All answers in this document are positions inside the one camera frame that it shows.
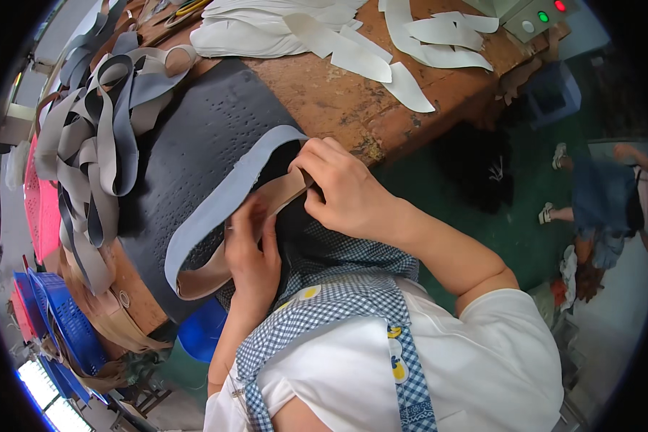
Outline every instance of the gingham apron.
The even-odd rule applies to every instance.
[[[430,393],[410,334],[406,301],[386,272],[338,274],[303,288],[269,315],[236,352],[238,382],[251,426],[273,431],[257,375],[267,360],[303,333],[351,316],[378,316],[387,322],[390,373],[396,382],[401,430],[436,431]]]

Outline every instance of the person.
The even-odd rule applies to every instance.
[[[628,143],[613,148],[616,162],[567,155],[567,145],[557,144],[552,167],[573,176],[571,207],[555,209],[546,203],[538,214],[540,224],[552,220],[573,222],[583,241],[594,241],[593,265],[614,267],[625,238],[638,232],[648,251],[648,156]],[[633,165],[622,161],[631,159]]]
[[[208,368],[205,431],[550,431],[563,400],[557,346],[493,251],[391,195],[336,140],[291,169],[315,221],[281,261],[258,195],[227,223],[235,284]],[[261,229],[261,249],[254,232]],[[419,260],[458,299],[417,283]]]

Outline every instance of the green floor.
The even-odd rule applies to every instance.
[[[372,172],[393,194],[410,201],[430,215],[476,238],[497,252],[516,274],[521,289],[535,288],[558,275],[558,264],[573,239],[573,227],[565,222],[540,226],[537,213],[547,201],[556,207],[570,204],[571,178],[552,169],[552,154],[557,143],[567,143],[569,154],[588,154],[587,140],[602,137],[597,118],[592,82],[585,61],[567,61],[583,96],[581,110],[537,131],[527,124],[509,129],[513,148],[511,171],[515,178],[512,207],[502,205],[496,215],[488,215],[464,205],[454,187],[447,183],[434,165],[430,148],[420,149],[393,164],[375,167]],[[420,282],[437,303],[453,313],[455,298],[444,291],[426,268]],[[185,388],[202,407],[207,399],[207,365],[194,361],[175,344],[171,358],[160,367],[165,379]]]

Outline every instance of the wooden table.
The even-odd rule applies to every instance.
[[[128,7],[134,17],[139,15],[144,3],[144,0],[130,2]],[[479,14],[462,0],[411,0],[410,4],[415,19],[451,10]],[[391,42],[383,13],[377,11],[375,0],[360,8],[356,18],[364,23],[360,33],[390,51],[394,62],[404,63],[437,112],[414,113],[401,105],[381,83],[332,66],[329,58],[320,59],[312,53],[277,59],[243,58],[242,61],[268,85],[306,134],[336,138],[367,165],[413,151],[461,120],[480,122],[495,101],[501,76],[549,47],[543,35],[523,44],[500,27],[496,33],[484,35],[482,54],[494,66],[493,73],[482,68],[436,69],[423,66],[398,51]],[[164,31],[163,26],[151,25],[156,21],[153,17],[140,26],[138,32],[143,40],[153,39]],[[189,33],[197,27],[199,22],[158,47],[168,49],[189,44]],[[556,37],[561,39],[569,29],[564,24],[556,32]],[[200,60],[189,79],[203,74],[219,61]],[[145,333],[150,333],[167,318],[152,298],[149,301],[148,290],[118,246],[119,243],[113,245],[114,253],[120,255],[122,263],[127,263],[127,270],[124,278],[117,278],[117,288],[128,292],[135,305],[130,307],[130,315]]]

